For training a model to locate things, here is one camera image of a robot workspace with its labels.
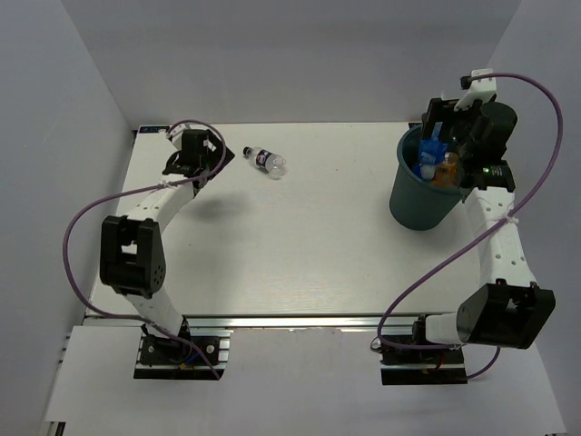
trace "tabletop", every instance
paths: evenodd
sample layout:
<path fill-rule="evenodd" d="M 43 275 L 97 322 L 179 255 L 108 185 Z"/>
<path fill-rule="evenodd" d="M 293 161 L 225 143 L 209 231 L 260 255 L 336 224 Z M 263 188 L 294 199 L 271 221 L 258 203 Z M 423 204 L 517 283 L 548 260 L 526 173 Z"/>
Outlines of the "tabletop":
<path fill-rule="evenodd" d="M 165 284 L 189 315 L 367 314 L 387 306 L 473 234 L 460 203 L 433 230 L 389 212 L 405 123 L 217 125 L 236 158 L 185 205 L 162 239 Z M 281 154 L 280 180 L 253 168 L 246 146 Z M 158 183 L 174 151 L 137 134 L 123 189 Z M 123 198 L 117 214 L 145 194 Z M 478 289 L 478 253 L 419 287 L 396 312 L 452 312 Z M 95 279 L 93 303 L 135 313 Z"/>

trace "black bracket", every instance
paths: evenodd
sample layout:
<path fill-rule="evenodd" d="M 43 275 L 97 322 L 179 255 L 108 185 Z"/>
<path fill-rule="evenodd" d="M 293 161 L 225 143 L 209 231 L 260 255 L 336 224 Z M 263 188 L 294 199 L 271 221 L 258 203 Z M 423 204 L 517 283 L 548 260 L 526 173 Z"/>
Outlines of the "black bracket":
<path fill-rule="evenodd" d="M 190 355 L 191 349 L 184 342 L 151 334 L 145 324 L 142 325 L 142 332 L 145 335 L 143 343 L 147 342 L 147 347 L 142 347 L 142 353 L 149 352 L 158 364 L 181 363 Z M 178 337 L 188 342 L 192 340 L 190 326 L 185 318 L 182 319 Z"/>
<path fill-rule="evenodd" d="M 143 337 L 139 356 L 140 368 L 133 371 L 134 379 L 150 380 L 216 380 L 205 362 L 199 357 L 193 357 L 189 347 L 181 354 L 178 361 L 168 362 L 163 342 L 151 334 Z M 220 363 L 220 336 L 192 336 L 189 341 L 195 343 L 205 354 L 212 366 Z M 220 375 L 223 370 L 216 370 Z"/>
<path fill-rule="evenodd" d="M 426 315 L 413 324 L 412 334 L 384 335 L 391 342 L 406 345 L 433 345 L 426 340 Z M 457 350 L 401 350 L 386 345 L 381 353 L 381 384 L 466 384 L 464 354 Z"/>
<path fill-rule="evenodd" d="M 555 309 L 548 289 L 511 286 L 503 280 L 485 284 L 458 309 L 460 339 L 498 347 L 530 347 Z"/>
<path fill-rule="evenodd" d="M 123 247 L 135 244 L 135 254 Z M 142 295 L 151 299 L 165 279 L 160 226 L 151 219 L 129 220 L 126 216 L 108 216 L 101 226 L 101 282 L 121 295 Z"/>
<path fill-rule="evenodd" d="M 470 87 L 471 77 L 460 79 L 462 89 Z M 478 188 L 515 190 L 515 182 L 502 156 L 506 143 L 517 124 L 517 114 L 493 95 L 489 102 L 476 100 L 466 110 L 455 111 L 458 99 L 432 98 L 422 115 L 421 139 L 430 139 L 436 124 L 441 123 L 438 140 L 448 144 L 448 151 L 459 156 L 458 187 L 463 198 Z"/>
<path fill-rule="evenodd" d="M 188 178 L 209 173 L 218 165 L 224 146 L 211 130 L 184 130 L 182 149 L 170 156 L 162 173 L 182 174 Z M 202 181 L 194 183 L 194 188 L 202 189 L 207 181 L 213 179 L 234 157 L 234 153 L 226 147 L 226 157 L 220 169 L 203 183 Z"/>

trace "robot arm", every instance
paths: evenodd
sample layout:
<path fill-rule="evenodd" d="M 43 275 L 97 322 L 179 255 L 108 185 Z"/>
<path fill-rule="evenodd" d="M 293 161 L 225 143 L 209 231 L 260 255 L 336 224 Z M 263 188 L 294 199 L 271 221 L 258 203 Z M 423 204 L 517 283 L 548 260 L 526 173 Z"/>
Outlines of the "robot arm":
<path fill-rule="evenodd" d="M 465 206 L 475 235 L 506 216 L 513 202 L 505 188 L 473 190 Z M 427 316 L 426 340 L 528 348 L 555 308 L 555 296 L 538 287 L 528 268 L 517 223 L 503 225 L 478 246 L 478 254 L 479 290 L 456 312 Z"/>
<path fill-rule="evenodd" d="M 190 340 L 187 321 L 173 306 L 163 285 L 166 265 L 162 233 L 182 207 L 193 200 L 203 186 L 234 157 L 226 148 L 221 168 L 208 178 L 170 185 L 195 176 L 204 176 L 220 162 L 225 146 L 211 131 L 195 130 L 181 124 L 168 137 L 178 149 L 162 172 L 163 189 L 151 192 L 123 216 L 108 216 L 101 231 L 100 278 L 123 295 L 144 318 L 167 332 Z M 143 326 L 155 336 L 156 348 L 170 362 L 177 362 L 188 350 L 182 343 L 163 337 L 151 326 Z"/>
<path fill-rule="evenodd" d="M 488 73 L 492 70 L 475 70 L 472 77 Z M 495 101 L 494 79 L 468 84 L 462 78 L 461 83 L 468 89 L 461 99 L 430 101 L 422 117 L 422 138 L 429 138 L 440 123 L 439 140 L 458 153 L 458 185 L 478 236 L 507 217 L 515 201 L 512 173 L 502 158 L 517 115 Z M 509 219 L 483 241 L 478 253 L 479 290 L 456 312 L 426 316 L 425 338 L 419 340 L 528 348 L 555 308 L 555 297 L 552 291 L 538 287 L 528 268 L 517 220 Z"/>

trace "teal trash can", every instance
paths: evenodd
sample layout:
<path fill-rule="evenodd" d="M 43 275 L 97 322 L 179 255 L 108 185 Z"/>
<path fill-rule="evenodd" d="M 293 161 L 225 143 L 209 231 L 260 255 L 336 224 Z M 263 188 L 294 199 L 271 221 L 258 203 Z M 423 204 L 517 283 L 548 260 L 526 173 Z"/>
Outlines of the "teal trash can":
<path fill-rule="evenodd" d="M 433 229 L 460 201 L 458 188 L 432 186 L 411 171 L 411 166 L 418 161 L 420 139 L 421 125 L 418 125 L 399 140 L 398 172 L 389 198 L 391 214 L 410 230 Z"/>

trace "gray wall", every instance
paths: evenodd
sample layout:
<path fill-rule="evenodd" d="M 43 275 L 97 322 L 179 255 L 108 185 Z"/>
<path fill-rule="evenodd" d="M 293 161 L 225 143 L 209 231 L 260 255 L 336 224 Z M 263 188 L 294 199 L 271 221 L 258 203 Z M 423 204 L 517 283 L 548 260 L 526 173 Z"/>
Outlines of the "gray wall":
<path fill-rule="evenodd" d="M 132 127 L 402 121 L 486 65 L 518 0 L 64 0 Z"/>
<path fill-rule="evenodd" d="M 527 259 L 539 283 L 556 293 L 556 311 L 537 344 L 570 434 L 581 435 L 581 4 L 525 0 L 508 27 L 490 66 L 528 74 L 557 96 L 565 116 L 559 161 L 545 186 L 519 215 Z M 499 100 L 518 113 L 509 161 L 520 196 L 547 165 L 555 141 L 555 116 L 545 97 L 526 84 L 498 79 Z"/>
<path fill-rule="evenodd" d="M 64 278 L 64 228 L 118 189 L 131 133 L 58 0 L 8 0 L 0 14 L 0 432 L 34 435 L 64 337 L 83 310 Z M 74 233 L 94 277 L 104 210 Z"/>

